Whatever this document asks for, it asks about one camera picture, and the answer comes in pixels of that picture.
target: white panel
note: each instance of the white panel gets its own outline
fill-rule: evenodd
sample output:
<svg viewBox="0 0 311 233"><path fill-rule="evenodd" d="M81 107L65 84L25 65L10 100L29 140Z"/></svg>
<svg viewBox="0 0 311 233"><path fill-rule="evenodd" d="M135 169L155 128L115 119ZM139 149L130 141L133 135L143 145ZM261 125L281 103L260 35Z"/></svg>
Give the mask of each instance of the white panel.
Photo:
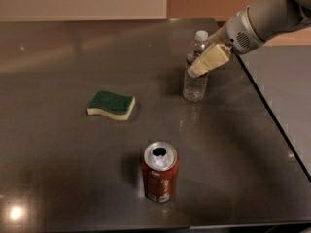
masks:
<svg viewBox="0 0 311 233"><path fill-rule="evenodd" d="M166 0L0 0L0 20L166 18Z"/></svg>

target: background wall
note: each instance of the background wall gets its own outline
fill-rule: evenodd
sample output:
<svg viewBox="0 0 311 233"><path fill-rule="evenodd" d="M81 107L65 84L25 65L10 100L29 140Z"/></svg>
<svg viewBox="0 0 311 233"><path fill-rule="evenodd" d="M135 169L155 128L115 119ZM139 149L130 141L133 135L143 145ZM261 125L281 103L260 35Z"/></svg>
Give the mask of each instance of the background wall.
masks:
<svg viewBox="0 0 311 233"><path fill-rule="evenodd" d="M0 21L166 18L167 0L0 0Z"/></svg>
<svg viewBox="0 0 311 233"><path fill-rule="evenodd" d="M256 0L168 0L172 18L205 18L227 21L230 16ZM267 45L311 45L311 29L278 36Z"/></svg>

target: can top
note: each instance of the can top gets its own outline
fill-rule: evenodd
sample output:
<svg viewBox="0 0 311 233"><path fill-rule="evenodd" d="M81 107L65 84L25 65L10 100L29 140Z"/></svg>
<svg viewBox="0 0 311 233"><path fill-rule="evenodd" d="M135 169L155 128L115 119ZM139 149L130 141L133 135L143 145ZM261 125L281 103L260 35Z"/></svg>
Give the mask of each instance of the can top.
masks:
<svg viewBox="0 0 311 233"><path fill-rule="evenodd" d="M166 171L176 163L177 152L168 143L155 142L147 146L144 159L150 168L156 171Z"/></svg>

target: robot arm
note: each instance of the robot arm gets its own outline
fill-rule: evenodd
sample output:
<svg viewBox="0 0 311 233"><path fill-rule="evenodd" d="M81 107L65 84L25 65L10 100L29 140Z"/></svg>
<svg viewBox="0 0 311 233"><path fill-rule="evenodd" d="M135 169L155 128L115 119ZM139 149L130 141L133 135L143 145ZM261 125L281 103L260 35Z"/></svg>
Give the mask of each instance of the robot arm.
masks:
<svg viewBox="0 0 311 233"><path fill-rule="evenodd" d="M188 73L200 76L227 63L232 53L248 53L277 35L309 26L311 0L258 0L232 16L208 39L211 46Z"/></svg>

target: can opening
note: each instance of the can opening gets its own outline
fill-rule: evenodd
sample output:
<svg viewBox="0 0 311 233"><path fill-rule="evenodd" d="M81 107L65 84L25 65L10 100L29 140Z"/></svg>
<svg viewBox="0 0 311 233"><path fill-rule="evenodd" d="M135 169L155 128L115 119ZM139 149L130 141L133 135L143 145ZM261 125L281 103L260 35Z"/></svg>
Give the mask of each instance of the can opening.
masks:
<svg viewBox="0 0 311 233"><path fill-rule="evenodd" d="M160 155L164 156L164 155L166 155L166 149L165 148L156 148L153 150L153 155L154 156L160 156Z"/></svg>

